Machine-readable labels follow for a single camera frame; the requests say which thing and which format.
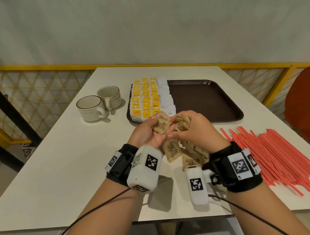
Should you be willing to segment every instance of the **plastic tray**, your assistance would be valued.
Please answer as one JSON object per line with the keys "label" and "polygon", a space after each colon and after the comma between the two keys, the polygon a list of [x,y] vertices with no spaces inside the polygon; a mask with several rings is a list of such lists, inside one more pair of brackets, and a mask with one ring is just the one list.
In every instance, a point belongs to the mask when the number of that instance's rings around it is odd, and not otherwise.
{"label": "plastic tray", "polygon": [[[170,94],[176,112],[193,110],[201,113],[210,122],[234,122],[243,119],[241,109],[229,98],[221,87],[211,80],[168,80]],[[130,117],[128,103],[127,119]]]}

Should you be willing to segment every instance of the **table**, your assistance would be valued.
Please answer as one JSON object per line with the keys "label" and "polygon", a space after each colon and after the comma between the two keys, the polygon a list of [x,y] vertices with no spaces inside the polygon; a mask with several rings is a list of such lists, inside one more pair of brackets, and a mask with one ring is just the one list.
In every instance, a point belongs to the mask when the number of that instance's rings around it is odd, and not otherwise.
{"label": "table", "polygon": [[[104,168],[111,156],[126,143],[134,129],[126,118],[131,83],[136,79],[160,76],[168,80],[215,81],[244,112],[241,121],[216,124],[218,130],[228,131],[241,125],[258,134],[272,128],[310,157],[308,143],[219,67],[98,68],[0,198],[0,231],[70,225],[105,179]],[[84,122],[75,107],[76,102],[108,85],[119,87],[126,103],[114,115],[109,114],[105,121]],[[227,203],[213,199],[208,211],[193,209],[181,158],[168,163],[164,157],[160,174],[171,178],[163,185],[173,183],[168,205],[171,208],[160,210],[159,203],[151,200],[151,207],[157,209],[142,206],[137,221],[231,215]],[[304,197],[282,185],[271,188],[291,210],[310,209],[310,193],[304,188],[297,186]]]}

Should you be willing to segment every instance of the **orange chair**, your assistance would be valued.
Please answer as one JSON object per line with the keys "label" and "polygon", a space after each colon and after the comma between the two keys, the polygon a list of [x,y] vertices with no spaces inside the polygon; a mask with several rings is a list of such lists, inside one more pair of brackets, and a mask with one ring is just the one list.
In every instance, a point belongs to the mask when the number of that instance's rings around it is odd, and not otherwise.
{"label": "orange chair", "polygon": [[299,129],[298,134],[310,142],[310,67],[298,75],[287,93],[284,116],[293,128]]}

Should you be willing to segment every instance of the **mug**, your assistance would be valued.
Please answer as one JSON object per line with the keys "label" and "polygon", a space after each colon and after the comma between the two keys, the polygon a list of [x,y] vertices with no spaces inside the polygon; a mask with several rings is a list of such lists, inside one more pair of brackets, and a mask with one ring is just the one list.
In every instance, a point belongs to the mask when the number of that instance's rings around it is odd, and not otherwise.
{"label": "mug", "polygon": [[105,86],[97,91],[107,110],[112,110],[121,105],[121,94],[116,86]]}
{"label": "mug", "polygon": [[76,106],[85,121],[96,121],[107,116],[103,101],[97,95],[89,95],[79,99]]}

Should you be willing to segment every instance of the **black cable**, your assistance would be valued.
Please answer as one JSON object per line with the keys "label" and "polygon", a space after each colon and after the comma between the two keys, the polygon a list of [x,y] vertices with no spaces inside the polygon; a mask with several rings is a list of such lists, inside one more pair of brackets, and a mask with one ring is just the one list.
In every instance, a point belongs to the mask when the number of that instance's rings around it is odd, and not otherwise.
{"label": "black cable", "polygon": [[[77,222],[79,222],[79,221],[80,221],[81,219],[83,219],[85,216],[87,216],[87,215],[89,215],[91,212],[93,212],[93,211],[95,211],[95,210],[97,210],[97,209],[103,207],[104,205],[108,204],[110,201],[114,200],[115,198],[117,198],[118,196],[122,195],[123,193],[129,191],[130,189],[131,189],[131,188],[128,188],[128,189],[124,190],[123,192],[119,193],[118,195],[114,196],[113,198],[111,198],[111,199],[107,200],[106,202],[100,204],[99,206],[96,206],[95,208],[91,209],[89,212],[86,212],[86,213],[83,214],[80,218],[78,218],[76,221],[74,221],[69,227],[67,227],[66,230],[64,230],[64,231],[62,232],[61,235],[64,235],[70,228],[72,228],[72,226],[74,226]],[[251,216],[257,218],[258,220],[264,222],[265,224],[268,224],[269,226],[273,227],[274,229],[276,229],[276,230],[279,231],[280,233],[282,233],[282,234],[284,234],[284,235],[289,235],[289,234],[287,234],[286,232],[284,232],[283,230],[279,229],[278,227],[276,227],[276,226],[274,226],[273,224],[269,223],[268,221],[264,220],[263,218],[261,218],[261,217],[255,215],[255,214],[253,214],[252,212],[250,212],[250,211],[244,209],[244,208],[241,207],[241,206],[236,205],[235,203],[232,203],[232,202],[226,200],[225,198],[222,198],[222,197],[219,197],[219,196],[216,196],[216,195],[212,195],[212,194],[208,194],[208,196],[209,196],[209,197],[215,197],[215,198],[221,199],[221,200],[223,200],[223,201],[225,201],[225,202],[227,202],[227,203],[229,203],[229,204],[231,204],[231,205],[237,207],[238,209],[240,209],[240,210],[242,210],[242,211],[244,211],[244,212],[250,214]]]}
{"label": "black cable", "polygon": [[244,208],[241,207],[241,206],[236,205],[235,203],[232,203],[232,202],[226,200],[225,198],[218,197],[218,196],[212,195],[212,194],[208,194],[208,196],[209,196],[209,197],[215,197],[215,198],[221,199],[221,200],[223,200],[223,201],[225,201],[225,202],[228,202],[229,204],[231,204],[231,205],[237,207],[238,209],[240,209],[240,210],[242,210],[242,211],[244,211],[244,212],[250,214],[251,216],[257,218],[258,220],[264,222],[265,224],[268,224],[269,226],[271,226],[271,227],[273,227],[274,229],[278,230],[280,233],[282,233],[282,234],[284,234],[284,235],[289,235],[289,234],[287,234],[286,232],[284,232],[283,230],[279,229],[278,227],[276,227],[276,226],[274,226],[273,224],[269,223],[268,221],[264,220],[263,218],[261,218],[261,217],[255,215],[255,214],[253,214],[252,212],[248,211],[247,209],[244,209]]}
{"label": "black cable", "polygon": [[64,230],[62,232],[61,235],[64,235],[70,228],[72,228],[73,225],[75,225],[77,222],[79,222],[81,219],[83,219],[85,216],[89,215],[91,212],[99,209],[100,207],[103,207],[104,205],[108,204],[110,201],[114,200],[115,198],[117,198],[118,196],[121,196],[123,193],[126,193],[127,191],[129,191],[131,188],[127,188],[126,190],[122,191],[121,193],[119,193],[118,195],[114,196],[113,198],[107,200],[106,202],[100,204],[99,206],[96,206],[95,208],[91,209],[89,212],[86,212],[85,214],[83,214],[80,218],[78,218],[76,221],[74,221],[72,224],[70,224],[69,227],[66,228],[66,230]]}

